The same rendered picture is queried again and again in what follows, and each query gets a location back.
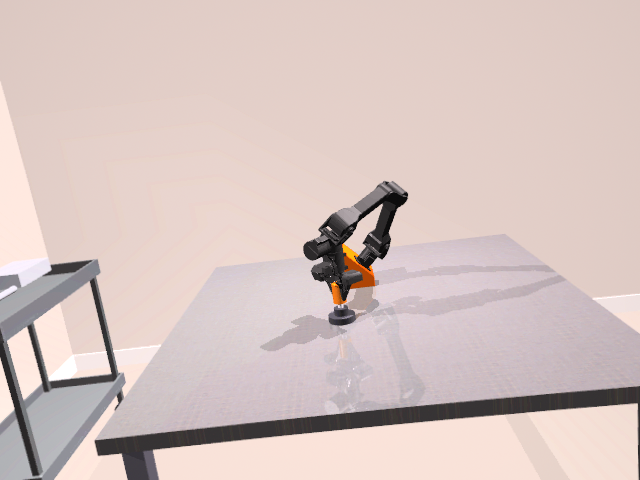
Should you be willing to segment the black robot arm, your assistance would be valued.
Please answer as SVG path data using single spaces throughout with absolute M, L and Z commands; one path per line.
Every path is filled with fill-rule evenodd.
M 306 258 L 314 261 L 329 253 L 341 252 L 343 250 L 342 244 L 356 230 L 358 222 L 383 204 L 376 228 L 363 241 L 366 247 L 358 257 L 354 255 L 357 263 L 371 271 L 369 267 L 376 258 L 382 260 L 387 255 L 391 242 L 390 227 L 397 209 L 407 199 L 408 193 L 394 181 L 383 181 L 375 190 L 352 207 L 334 212 L 318 229 L 321 235 L 304 244 L 303 252 Z M 327 226 L 332 230 L 329 231 Z M 333 259 L 330 262 L 323 259 L 323 262 L 314 267 L 311 273 L 314 280 L 323 282 L 332 275 L 337 275 L 338 269 Z

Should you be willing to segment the orange knob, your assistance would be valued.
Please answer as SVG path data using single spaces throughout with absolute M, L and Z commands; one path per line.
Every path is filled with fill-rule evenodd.
M 333 294 L 334 304 L 344 304 L 344 303 L 346 303 L 347 300 L 342 301 L 339 286 L 337 284 L 335 284 L 335 282 L 332 283 L 331 286 L 332 286 L 332 294 Z

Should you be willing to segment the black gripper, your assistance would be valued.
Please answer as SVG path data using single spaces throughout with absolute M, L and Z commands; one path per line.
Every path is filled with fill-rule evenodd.
M 350 271 L 344 272 L 346 269 L 348 269 L 348 266 L 345 265 L 344 262 L 345 256 L 347 256 L 347 254 L 342 250 L 341 252 L 329 253 L 322 257 L 323 259 L 326 259 L 327 262 L 332 261 L 332 259 L 333 261 L 335 261 L 338 269 L 338 274 L 332 275 L 331 277 L 327 278 L 325 282 L 327 283 L 331 293 L 332 283 L 335 282 L 335 284 L 339 286 L 342 301 L 346 300 L 351 285 L 363 280 L 363 275 L 360 271 L 352 269 Z

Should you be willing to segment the silver round pedestal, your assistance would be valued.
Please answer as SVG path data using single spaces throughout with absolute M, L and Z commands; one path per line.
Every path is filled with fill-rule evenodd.
M 334 311 L 328 314 L 329 323 L 332 325 L 347 325 L 356 320 L 355 311 L 348 309 L 347 305 L 338 304 Z

